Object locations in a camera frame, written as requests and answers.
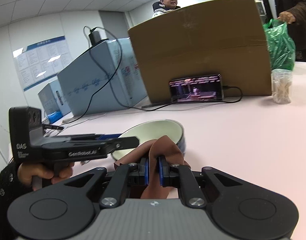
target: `person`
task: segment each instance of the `person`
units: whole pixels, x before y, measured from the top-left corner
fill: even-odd
[[[177,0],[160,0],[153,4],[154,14],[152,18],[179,8],[180,6],[177,6]]]
[[[194,87],[193,88],[193,93],[194,95],[197,95],[200,91],[198,90],[198,88]]]
[[[306,62],[306,0],[263,0],[267,20],[288,24],[288,34],[296,45],[296,61]]]
[[[54,177],[52,171],[44,165],[16,164],[11,161],[0,173],[0,240],[13,240],[14,235],[7,220],[7,210],[10,204],[18,197],[32,192],[33,176],[51,179],[52,184],[68,179],[73,174],[74,163],[60,171],[59,177]]]

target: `device handle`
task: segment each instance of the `device handle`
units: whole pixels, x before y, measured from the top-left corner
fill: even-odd
[[[44,163],[44,165],[51,171],[54,172],[54,176],[58,177],[59,173],[62,169],[69,166],[69,163],[67,162],[56,162],[56,163]],[[50,179],[42,179],[38,176],[34,176],[32,178],[32,187],[36,190],[41,189],[43,187],[47,187],[52,185]]]

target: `bulletin board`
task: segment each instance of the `bulletin board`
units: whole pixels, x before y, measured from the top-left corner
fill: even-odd
[[[13,57],[24,91],[56,76],[72,62],[65,36],[15,50]]]

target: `power adapter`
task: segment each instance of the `power adapter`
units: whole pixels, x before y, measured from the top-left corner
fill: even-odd
[[[98,31],[92,31],[89,34],[89,38],[90,38],[92,46],[95,46],[98,42],[101,41],[101,36],[100,36],[100,33]]]

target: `das logo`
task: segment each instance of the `das logo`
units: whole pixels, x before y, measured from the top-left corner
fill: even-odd
[[[21,144],[17,143],[17,150],[20,150],[20,149],[25,150],[26,149],[26,143],[21,143]]]

